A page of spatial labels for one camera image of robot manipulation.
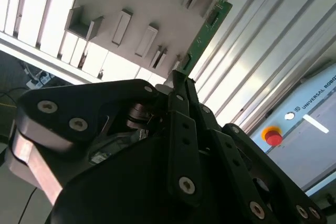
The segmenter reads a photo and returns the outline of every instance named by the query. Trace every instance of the screw head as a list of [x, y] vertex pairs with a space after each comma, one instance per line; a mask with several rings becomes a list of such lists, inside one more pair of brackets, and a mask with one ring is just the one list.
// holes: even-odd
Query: screw head
[[303, 207], [301, 207], [300, 205], [296, 205], [296, 210], [299, 212], [299, 214], [304, 217], [305, 219], [308, 219], [308, 214], [307, 212], [304, 210]]
[[257, 216], [260, 220], [263, 220], [265, 218], [265, 212], [263, 208], [255, 201], [251, 201], [250, 209], [254, 213], [254, 215]]
[[234, 133], [239, 133], [240, 130], [237, 127], [232, 126], [231, 129], [233, 130]]
[[309, 207], [309, 210], [311, 211], [311, 213], [317, 218], [317, 219], [321, 219], [321, 216], [319, 215], [319, 213], [312, 207]]
[[183, 97], [182, 97], [182, 96], [180, 96], [179, 94], [177, 94], [177, 95], [176, 95], [176, 97], [177, 97], [177, 98], [179, 98], [181, 101], [183, 101], [183, 100], [184, 100], [184, 99], [183, 99]]
[[145, 89], [146, 89], [146, 91], [148, 91], [148, 92], [153, 92], [152, 88], [150, 88], [150, 87], [148, 87], [148, 86], [145, 86]]
[[82, 118], [72, 118], [69, 126], [75, 131], [84, 131], [88, 128], [88, 123]]
[[205, 113], [210, 113], [210, 109], [206, 106], [203, 106], [202, 109], [204, 110]]
[[180, 186], [180, 189], [186, 193], [186, 194], [194, 194], [195, 193], [195, 185], [194, 182], [192, 182], [191, 179], [188, 177], [181, 177], [178, 181], [178, 184]]
[[56, 103], [51, 102], [51, 101], [40, 101], [37, 104], [37, 108], [47, 114], [52, 114], [57, 111], [58, 107]]

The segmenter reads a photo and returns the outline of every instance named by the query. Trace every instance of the floor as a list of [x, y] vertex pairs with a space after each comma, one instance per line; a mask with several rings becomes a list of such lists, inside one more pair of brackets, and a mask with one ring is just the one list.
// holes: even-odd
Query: floor
[[[0, 92], [25, 87], [29, 80], [17, 59], [0, 51]], [[9, 95], [16, 101], [24, 91], [14, 90]], [[15, 105], [7, 96], [1, 97], [0, 103]], [[9, 136], [15, 111], [15, 108], [0, 104], [0, 135]]]

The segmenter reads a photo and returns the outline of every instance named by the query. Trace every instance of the black cable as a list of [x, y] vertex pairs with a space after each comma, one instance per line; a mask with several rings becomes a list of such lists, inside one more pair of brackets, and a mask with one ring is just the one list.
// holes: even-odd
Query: black cable
[[16, 105], [16, 101], [13, 99], [13, 97], [11, 97], [9, 94], [7, 94], [7, 93], [4, 93], [4, 94], [2, 94], [1, 96], [0, 96], [0, 98], [1, 97], [4, 97], [4, 96], [7, 96], [8, 98], [10, 98], [11, 99], [11, 101]]
[[28, 198], [28, 200], [27, 200], [27, 203], [26, 203], [26, 205], [25, 205], [25, 208], [23, 209], [23, 212], [22, 212], [22, 214], [21, 214], [21, 216], [20, 216], [19, 222], [18, 222], [17, 224], [20, 224], [20, 223], [21, 223], [22, 218], [23, 218], [23, 215], [25, 214], [25, 211], [26, 211], [26, 209], [27, 209], [27, 207], [28, 207], [28, 204], [29, 204], [29, 202], [30, 202], [30, 199], [32, 198], [32, 196], [33, 196], [34, 192], [36, 191], [36, 189], [37, 189], [37, 187], [35, 187], [34, 190], [31, 192], [31, 194], [30, 194], [30, 196], [29, 196], [29, 198]]
[[41, 82], [42, 86], [44, 86], [43, 82], [41, 81], [41, 75], [39, 75], [38, 79]]
[[5, 96], [5, 94], [11, 93], [12, 91], [19, 90], [19, 89], [29, 90], [29, 88], [26, 88], [26, 87], [18, 87], [18, 88], [9, 89], [6, 91], [0, 91], [0, 93], [3, 93], [2, 95], [0, 95], [0, 98]]
[[8, 91], [0, 91], [0, 93], [2, 93], [0, 95], [0, 98], [7, 96], [8, 98], [10, 98], [12, 100], [12, 102], [14, 102], [14, 104], [16, 105], [15, 100], [9, 95], [9, 93], [11, 93], [14, 90], [19, 90], [19, 89], [24, 89], [24, 90], [29, 90], [28, 88], [25, 87], [19, 87], [19, 88], [13, 88], [13, 89], [9, 89]]

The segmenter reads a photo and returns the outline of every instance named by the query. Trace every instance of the green circuit board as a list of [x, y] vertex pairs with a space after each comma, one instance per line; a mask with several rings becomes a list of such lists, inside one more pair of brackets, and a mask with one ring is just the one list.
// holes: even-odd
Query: green circuit board
[[187, 76], [190, 74], [231, 8], [232, 4], [223, 0], [216, 0], [213, 8], [206, 15], [206, 21], [191, 43], [187, 54], [177, 67], [179, 72]]

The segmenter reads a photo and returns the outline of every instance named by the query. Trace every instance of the cable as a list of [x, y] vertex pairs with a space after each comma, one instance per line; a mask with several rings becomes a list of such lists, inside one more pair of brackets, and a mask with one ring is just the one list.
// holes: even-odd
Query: cable
[[39, 75], [38, 80], [41, 82], [42, 86], [44, 86], [43, 82], [41, 81], [41, 75]]
[[30, 196], [29, 196], [29, 198], [28, 198], [28, 200], [27, 200], [27, 203], [26, 203], [26, 205], [25, 205], [25, 208], [23, 209], [23, 212], [22, 212], [22, 214], [21, 214], [21, 216], [20, 216], [19, 222], [18, 222], [17, 224], [20, 224], [20, 223], [21, 223], [22, 218], [23, 218], [23, 215], [25, 214], [25, 211], [26, 211], [26, 209], [27, 209], [27, 207], [28, 207], [28, 204], [29, 204], [29, 202], [30, 202], [30, 199], [32, 198], [32, 196], [33, 196], [34, 192], [36, 191], [36, 189], [37, 189], [37, 187], [35, 187], [34, 190], [31, 192], [31, 194], [30, 194]]
[[0, 105], [1, 106], [6, 106], [6, 107], [10, 107], [10, 108], [16, 108], [16, 106], [5, 104], [5, 103], [1, 103], [1, 102], [0, 102]]
[[33, 75], [33, 73], [31, 72], [31, 70], [30, 70], [28, 64], [27, 64], [26, 62], [23, 62], [23, 64], [25, 65], [26, 70], [27, 70], [28, 75], [30, 76], [30, 78], [33, 79], [33, 80], [38, 81], [37, 77], [36, 77], [35, 75]]
[[9, 95], [9, 93], [11, 93], [12, 91], [14, 90], [19, 90], [19, 89], [24, 89], [24, 90], [29, 90], [28, 88], [25, 88], [25, 87], [19, 87], [19, 88], [13, 88], [13, 89], [9, 89], [8, 91], [0, 91], [0, 93], [2, 93], [0, 95], [0, 98], [4, 97], [4, 96], [7, 96], [8, 98], [10, 98], [12, 100], [12, 102], [16, 105], [16, 102], [15, 100]]
[[11, 97], [9, 94], [4, 93], [4, 94], [0, 95], [0, 98], [3, 97], [3, 96], [7, 96], [8, 98], [10, 98], [11, 101], [16, 105], [16, 101], [15, 101], [15, 100], [13, 99], [13, 97]]

